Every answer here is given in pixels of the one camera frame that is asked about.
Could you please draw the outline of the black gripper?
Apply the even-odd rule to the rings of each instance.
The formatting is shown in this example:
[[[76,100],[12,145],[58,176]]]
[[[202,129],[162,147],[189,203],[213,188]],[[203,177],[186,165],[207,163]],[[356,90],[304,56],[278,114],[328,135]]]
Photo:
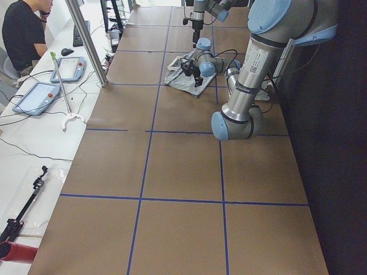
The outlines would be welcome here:
[[[194,19],[192,18],[192,29],[193,33],[193,48],[196,48],[198,39],[200,37],[200,32],[203,29],[204,20],[203,19]]]
[[[203,83],[203,78],[201,77],[201,72],[199,70],[199,67],[197,67],[193,61],[191,61],[191,69],[192,69],[192,75],[194,76],[195,80],[195,87],[199,87]]]

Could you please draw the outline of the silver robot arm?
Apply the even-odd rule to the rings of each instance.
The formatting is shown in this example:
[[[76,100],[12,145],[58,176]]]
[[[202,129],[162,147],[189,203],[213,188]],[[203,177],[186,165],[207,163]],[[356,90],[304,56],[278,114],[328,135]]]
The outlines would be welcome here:
[[[205,12],[214,16],[221,22],[224,22],[229,14],[229,9],[236,3],[236,0],[224,0],[216,3],[215,1],[194,0],[193,11],[190,12],[187,21],[192,23],[193,29],[193,48],[195,49],[200,38],[200,32],[203,29]]]
[[[233,5],[234,1],[194,1],[193,12],[183,20],[183,24],[192,22],[194,30],[194,52],[183,66],[185,74],[193,75],[197,86],[203,77],[216,73],[223,73],[227,80],[229,101],[211,120],[218,140],[249,139],[261,131],[263,115],[255,97],[289,40],[295,46],[321,44],[335,37],[338,26],[339,1],[255,1],[248,14],[249,44],[239,64],[215,57],[211,41],[200,36],[205,13],[223,22]]]

